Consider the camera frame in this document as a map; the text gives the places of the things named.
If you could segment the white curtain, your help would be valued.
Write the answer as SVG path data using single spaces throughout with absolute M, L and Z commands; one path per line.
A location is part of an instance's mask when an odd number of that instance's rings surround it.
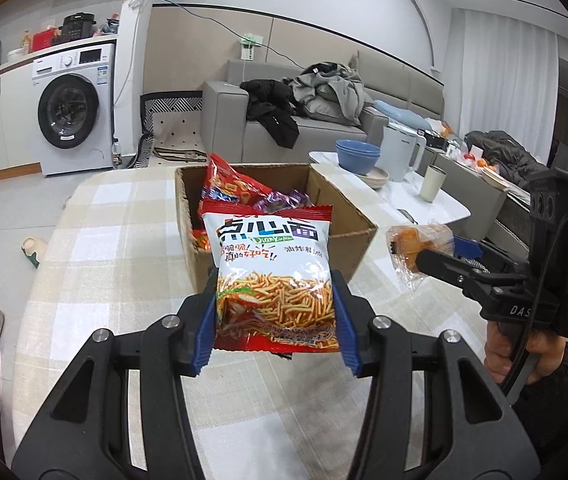
M 444 119 L 459 136 L 502 130 L 545 162 L 559 60 L 554 32 L 506 16 L 455 10 L 444 62 Z

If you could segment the dark coat on sofa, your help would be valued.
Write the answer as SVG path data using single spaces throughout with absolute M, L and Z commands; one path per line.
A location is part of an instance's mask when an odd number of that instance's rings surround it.
M 481 148 L 484 159 L 498 168 L 500 176 L 523 190 L 528 188 L 534 174 L 546 171 L 546 165 L 538 162 L 505 131 L 470 131 L 464 136 L 464 142 L 467 148 Z

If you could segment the large noodle snack bag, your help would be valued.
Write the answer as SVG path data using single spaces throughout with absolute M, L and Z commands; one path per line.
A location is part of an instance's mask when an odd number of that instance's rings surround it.
M 339 350 L 328 255 L 331 205 L 263 214 L 204 200 L 201 217 L 217 268 L 215 347 Z

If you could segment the green white slipper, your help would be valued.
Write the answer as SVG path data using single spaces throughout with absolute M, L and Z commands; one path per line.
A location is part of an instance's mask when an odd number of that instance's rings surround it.
M 40 266 L 44 259 L 46 249 L 46 240 L 38 237 L 29 236 L 21 244 L 22 254 L 33 264 L 35 269 Z

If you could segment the clear bread pack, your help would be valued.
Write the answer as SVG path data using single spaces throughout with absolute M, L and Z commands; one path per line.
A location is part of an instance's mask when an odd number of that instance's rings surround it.
M 391 226 L 386 231 L 386 245 L 399 280 L 406 288 L 414 290 L 426 278 L 417 268 L 417 255 L 424 249 L 433 249 L 452 256 L 453 232 L 439 223 Z

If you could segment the beige cup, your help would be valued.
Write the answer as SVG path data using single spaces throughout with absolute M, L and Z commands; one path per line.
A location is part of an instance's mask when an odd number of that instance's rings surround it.
M 427 203 L 433 203 L 446 177 L 447 173 L 444 170 L 437 166 L 428 166 L 423 182 L 421 182 L 419 197 Z

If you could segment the red cone chips bag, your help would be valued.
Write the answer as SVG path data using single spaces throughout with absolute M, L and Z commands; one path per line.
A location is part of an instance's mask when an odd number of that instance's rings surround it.
M 209 157 L 202 200 L 221 200 L 241 205 L 253 205 L 267 197 L 272 189 L 265 184 L 241 174 L 217 154 Z

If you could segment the white washing machine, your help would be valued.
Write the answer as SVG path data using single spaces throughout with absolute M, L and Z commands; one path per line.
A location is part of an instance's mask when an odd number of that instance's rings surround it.
M 112 41 L 86 44 L 33 62 L 33 155 L 44 176 L 112 167 L 114 51 Z

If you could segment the blue stacked bowls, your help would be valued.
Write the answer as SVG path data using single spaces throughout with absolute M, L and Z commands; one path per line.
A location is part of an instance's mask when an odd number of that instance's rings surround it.
M 368 174 L 380 156 L 378 146 L 363 141 L 338 140 L 335 148 L 339 166 L 353 174 Z

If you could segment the red container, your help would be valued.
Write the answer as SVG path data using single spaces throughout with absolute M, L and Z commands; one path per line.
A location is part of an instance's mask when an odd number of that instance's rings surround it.
M 31 52 L 41 51 L 57 44 L 60 37 L 60 30 L 58 28 L 49 28 L 42 32 L 37 32 L 32 36 Z

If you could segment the white electric kettle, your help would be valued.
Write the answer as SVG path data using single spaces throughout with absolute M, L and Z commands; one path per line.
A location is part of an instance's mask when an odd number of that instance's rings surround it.
M 425 148 L 424 136 L 395 126 L 387 126 L 380 144 L 378 166 L 387 172 L 391 182 L 401 182 L 408 172 L 417 169 Z

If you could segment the purple grape candy bag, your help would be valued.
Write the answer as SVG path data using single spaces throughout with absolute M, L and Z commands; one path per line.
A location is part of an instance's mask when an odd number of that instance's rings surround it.
M 263 214 L 275 214 L 275 212 L 288 209 L 298 209 L 312 207 L 313 203 L 310 197 L 298 190 L 292 190 L 289 193 L 282 193 L 273 190 L 267 196 L 260 198 L 252 208 Z

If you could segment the small noodle snack bag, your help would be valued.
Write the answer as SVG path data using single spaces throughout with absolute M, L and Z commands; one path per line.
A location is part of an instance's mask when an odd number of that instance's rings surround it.
M 196 249 L 202 252 L 211 252 L 211 245 L 209 235 L 205 229 L 192 230 L 193 245 Z

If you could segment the black rice cooker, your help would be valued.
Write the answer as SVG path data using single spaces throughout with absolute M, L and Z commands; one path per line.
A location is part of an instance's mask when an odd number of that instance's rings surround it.
M 60 29 L 62 42 L 86 39 L 93 36 L 95 15 L 88 12 L 76 12 L 64 18 Z

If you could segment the checked tablecloth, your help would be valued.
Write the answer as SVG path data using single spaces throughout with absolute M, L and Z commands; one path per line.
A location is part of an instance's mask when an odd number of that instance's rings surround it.
M 22 439 L 61 372 L 94 330 L 143 330 L 194 292 L 208 255 L 194 252 L 194 205 L 184 181 L 197 167 L 119 170 L 80 184 L 49 239 L 26 303 L 14 360 L 12 433 Z M 395 209 L 333 166 L 293 168 L 313 200 L 332 202 L 331 263 L 351 290 L 413 332 L 457 330 L 476 352 L 486 324 L 454 287 L 407 290 L 385 245 Z M 210 479 L 342 479 L 348 474 L 369 382 L 336 353 L 282 359 L 217 351 L 184 384 L 203 470 Z

